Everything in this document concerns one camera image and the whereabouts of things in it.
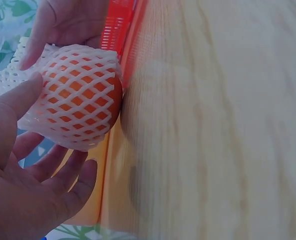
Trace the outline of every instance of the red plastic basket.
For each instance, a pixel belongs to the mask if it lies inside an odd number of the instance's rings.
[[[116,51],[122,57],[124,43],[131,25],[136,0],[110,0],[101,48]]]

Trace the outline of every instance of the wooden surface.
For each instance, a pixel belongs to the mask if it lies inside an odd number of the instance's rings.
[[[148,240],[296,240],[296,0],[140,4],[102,223]]]

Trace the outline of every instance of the human hand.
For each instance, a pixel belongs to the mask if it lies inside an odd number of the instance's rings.
[[[31,67],[46,43],[100,47],[109,0],[40,0],[20,70]]]
[[[94,189],[97,163],[85,162],[86,152],[74,151],[53,177],[67,153],[58,145],[36,164],[25,169],[19,166],[18,161],[43,140],[31,132],[16,137],[17,120],[37,100],[41,89],[42,77],[37,73],[0,96],[0,240],[41,239],[77,214]]]

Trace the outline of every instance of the green leaf pattern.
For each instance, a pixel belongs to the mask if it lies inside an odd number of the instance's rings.
[[[21,36],[28,37],[37,9],[36,0],[0,0],[0,70],[12,58]],[[60,225],[47,240],[134,240],[127,233],[94,226]]]

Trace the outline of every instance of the white foam net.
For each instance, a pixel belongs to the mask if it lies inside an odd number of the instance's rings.
[[[115,74],[121,77],[117,53],[76,44],[62,48],[47,45],[34,66],[19,71],[26,42],[27,38],[21,38],[10,64],[0,71],[0,95],[35,71],[43,74],[40,98],[18,121],[18,128],[69,149],[95,147],[111,129],[109,121],[116,114],[109,107],[115,103],[111,79]]]

